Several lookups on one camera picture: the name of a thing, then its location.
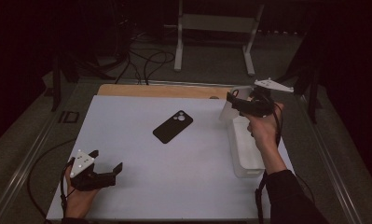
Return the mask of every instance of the floor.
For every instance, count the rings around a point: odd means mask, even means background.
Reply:
[[[131,65],[117,83],[145,84],[144,74],[148,76],[160,66],[159,63],[148,63],[144,70],[146,60],[138,55],[148,58],[157,52],[155,49],[174,54],[175,41],[172,39],[169,38],[164,42],[152,42],[150,40],[151,37],[147,35],[140,35],[135,40],[131,46]],[[246,75],[242,58],[241,42],[226,42],[225,45],[220,45],[209,41],[200,43],[193,38],[189,38],[185,40],[182,71],[174,72],[173,62],[165,63],[156,72],[152,73],[147,81],[149,84],[251,85],[256,79],[275,78],[284,75],[301,41],[302,37],[296,35],[258,34],[251,52],[256,75],[255,77],[249,77]],[[151,60],[160,62],[170,60],[171,54],[161,53],[151,58]],[[107,59],[101,59],[101,63],[106,62],[108,62]],[[122,63],[117,68],[108,71],[107,74],[111,77],[118,77],[126,65],[126,63]],[[43,212],[47,212],[53,193],[58,186],[59,173],[62,169],[61,164],[68,160],[69,153],[82,126],[82,120],[88,111],[91,98],[96,94],[100,85],[115,82],[114,80],[99,79],[85,71],[79,71],[79,75],[78,83],[67,83],[64,78],[62,79],[63,98],[56,113],[50,111],[52,98],[42,94],[0,139],[0,223],[43,222],[44,219],[33,206],[28,195],[27,183],[30,183],[32,195],[40,204]],[[52,85],[51,74],[47,74],[45,79],[48,87],[50,87]],[[294,83],[294,80],[289,80],[285,84],[291,85],[292,83]],[[284,101],[287,101],[286,97],[288,97],[276,93],[274,96],[278,100]],[[322,213],[327,216],[330,222],[372,223],[371,178],[358,158],[349,134],[324,94],[324,88],[320,88],[318,99],[321,105],[321,108],[316,112],[319,120],[318,125],[307,128],[316,130],[317,127],[320,130],[317,132],[318,136],[315,135],[314,137],[323,139],[329,153],[324,154],[317,151],[293,153],[291,159],[296,161],[294,164],[299,173],[301,175],[305,174],[306,181],[312,186],[312,191],[319,201],[317,204],[319,204],[319,207],[321,206]],[[287,106],[292,108],[298,105],[289,102]],[[77,111],[80,113],[80,120],[77,123],[61,123],[59,117],[62,111]],[[292,134],[290,131],[293,130],[307,129],[299,124],[303,122],[300,121],[299,116],[297,113],[286,115],[286,120],[288,120],[286,125],[289,130],[286,135]],[[308,133],[303,133],[300,130],[293,134],[308,135]],[[316,140],[309,140],[305,137],[301,142],[288,141],[286,145],[289,148],[298,148],[310,144],[316,145],[315,142]],[[34,166],[34,161],[48,150],[50,152],[47,156],[41,157],[41,160]],[[318,167],[308,167],[308,172],[315,174],[314,176],[308,176],[306,169],[304,171],[301,169],[301,167],[308,166],[308,163],[312,163],[312,161],[304,159],[310,156],[304,155],[306,153],[312,154],[322,161],[337,164],[335,166],[337,170],[325,171],[324,167],[327,166],[324,166],[323,162],[319,162]],[[34,172],[28,175],[31,168],[34,168]],[[335,183],[335,181],[334,184],[330,184],[333,183],[333,180],[325,172],[332,172],[333,174],[339,172],[342,176],[339,180],[343,181],[344,184],[341,185]],[[353,178],[352,175],[360,176],[360,178]],[[345,189],[339,189],[339,191],[351,195],[352,201],[341,201],[338,189],[336,189],[337,186],[345,186]],[[342,202],[345,202],[345,205],[353,204],[355,209],[344,212],[347,209],[343,208],[343,205],[341,206],[340,203]]]

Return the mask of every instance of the phone case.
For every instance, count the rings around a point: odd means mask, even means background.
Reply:
[[[183,110],[178,111],[161,125],[153,134],[163,143],[169,143],[177,134],[192,123],[193,119]]]

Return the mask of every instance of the hand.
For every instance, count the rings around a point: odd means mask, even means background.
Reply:
[[[282,118],[283,104],[275,106],[275,113],[279,120]],[[262,161],[264,162],[267,174],[286,170],[287,167],[279,153],[276,145],[277,124],[273,115],[264,118],[257,118],[252,115],[243,115],[250,120],[247,130],[252,133],[255,138],[255,144],[261,152]]]
[[[66,182],[67,182],[67,208],[66,217],[84,218],[90,207],[92,206],[93,199],[98,193],[98,189],[91,191],[80,191],[73,188],[70,184],[70,171],[72,166],[67,167],[65,171]]]

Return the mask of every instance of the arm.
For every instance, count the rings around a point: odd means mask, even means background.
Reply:
[[[280,119],[283,105],[278,104],[278,107],[275,107],[275,113]],[[264,118],[244,116],[250,120],[247,130],[255,138],[268,174],[271,223],[328,223],[304,194],[293,173],[287,170],[276,144],[277,127],[273,115]]]
[[[87,224],[88,222],[83,218],[90,210],[93,199],[99,190],[79,191],[73,188],[70,184],[71,170],[72,167],[69,166],[65,172],[68,197],[66,213],[65,217],[62,219],[62,224]]]

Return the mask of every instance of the white triangular bracket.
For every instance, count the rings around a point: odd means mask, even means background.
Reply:
[[[261,81],[256,80],[255,85],[260,86],[260,87],[264,87],[264,88],[267,88],[267,89],[275,90],[275,91],[294,92],[294,88],[286,87],[282,84],[279,84],[275,81],[270,80],[270,78],[267,79],[267,80],[261,80]]]
[[[72,171],[70,172],[70,177],[75,177],[89,166],[94,163],[95,159],[92,158],[90,155],[78,150],[77,155],[75,157],[75,163],[73,164]]]

